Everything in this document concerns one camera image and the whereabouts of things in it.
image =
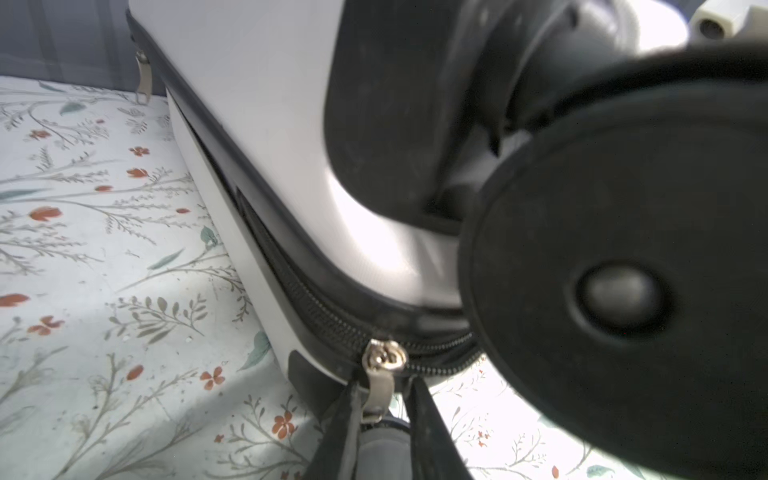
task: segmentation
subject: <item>zipper pull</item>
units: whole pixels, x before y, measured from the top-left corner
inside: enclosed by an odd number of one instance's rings
[[[149,104],[152,98],[152,67],[149,65],[149,58],[144,50],[136,51],[136,63],[139,65],[139,86],[136,89],[136,103],[139,105]]]
[[[408,353],[397,342],[371,339],[362,354],[362,367],[368,375],[369,393],[362,406],[361,423],[381,421],[395,395],[394,373],[401,372],[407,362]]]

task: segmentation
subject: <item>round black disc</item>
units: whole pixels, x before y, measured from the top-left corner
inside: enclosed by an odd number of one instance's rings
[[[587,442],[691,478],[766,474],[766,112],[746,83],[625,94],[545,128],[481,192],[459,260],[473,330]]]

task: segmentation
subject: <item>floral tablecloth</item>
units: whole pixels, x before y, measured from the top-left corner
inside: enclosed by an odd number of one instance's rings
[[[0,122],[0,478],[301,478],[323,427],[165,99],[0,77]],[[552,425],[485,359],[434,393],[476,478],[660,477]]]

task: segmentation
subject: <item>gray background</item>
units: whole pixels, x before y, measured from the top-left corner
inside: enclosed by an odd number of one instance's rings
[[[134,91],[127,8],[127,0],[0,0],[0,75]]]

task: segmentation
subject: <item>suitcase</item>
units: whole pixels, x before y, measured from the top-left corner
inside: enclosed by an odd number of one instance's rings
[[[653,41],[650,4],[668,20]],[[696,478],[764,471],[764,43],[683,48],[684,21],[651,0],[131,0],[127,16],[316,415],[359,382],[376,423],[414,378],[486,351],[603,449]]]

